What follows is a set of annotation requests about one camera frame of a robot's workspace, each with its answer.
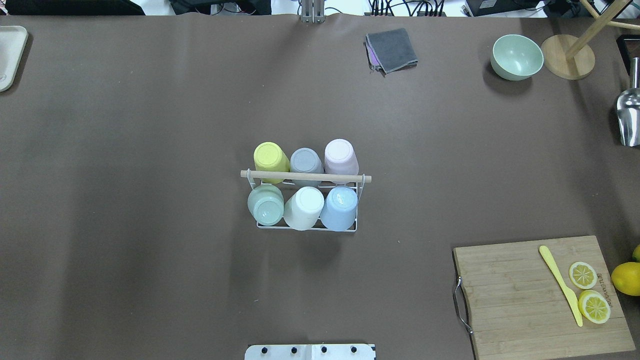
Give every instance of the white plate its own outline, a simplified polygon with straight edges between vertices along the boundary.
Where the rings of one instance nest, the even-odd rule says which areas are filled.
[[[28,37],[22,26],[0,26],[0,92],[13,84]]]

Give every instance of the white cup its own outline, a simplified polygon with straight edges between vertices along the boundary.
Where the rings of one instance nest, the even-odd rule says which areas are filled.
[[[309,230],[316,224],[323,206],[320,190],[305,186],[284,205],[284,221],[295,230]]]
[[[335,139],[324,148],[324,172],[337,175],[358,175],[360,167],[353,146],[345,139]],[[336,184],[346,182],[334,181]]]

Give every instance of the cutting board handle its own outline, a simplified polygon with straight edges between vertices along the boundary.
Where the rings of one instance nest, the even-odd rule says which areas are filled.
[[[458,307],[458,289],[460,289],[460,290],[462,289],[462,276],[458,276],[458,282],[453,287],[453,304],[456,306],[456,314],[458,315],[458,318],[460,318],[460,321],[467,328],[467,331],[469,332],[469,335],[473,335],[474,334],[474,330],[471,329],[471,326],[469,326],[469,324],[464,319],[462,319],[462,316],[460,315],[460,308]],[[463,302],[465,301],[464,294],[462,296],[462,301]]]

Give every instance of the table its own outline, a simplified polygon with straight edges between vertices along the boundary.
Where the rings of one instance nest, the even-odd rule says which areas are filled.
[[[7,17],[30,38],[0,94],[0,358],[357,341],[378,359],[473,359],[454,247],[594,234],[611,271],[638,243],[640,152],[612,112],[621,30],[590,43],[578,82],[489,65],[501,35],[590,23]],[[364,35],[400,27],[418,66],[371,72]],[[358,231],[257,229],[239,177],[255,146],[339,137],[373,176]],[[620,299],[638,339],[638,299]]]

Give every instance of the gray cloth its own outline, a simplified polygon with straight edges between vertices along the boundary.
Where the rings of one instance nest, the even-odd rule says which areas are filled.
[[[418,57],[413,51],[409,34],[404,28],[367,34],[366,40],[367,48],[373,51],[380,63],[380,66],[371,63],[371,68],[374,70],[381,67],[388,74],[418,64]]]

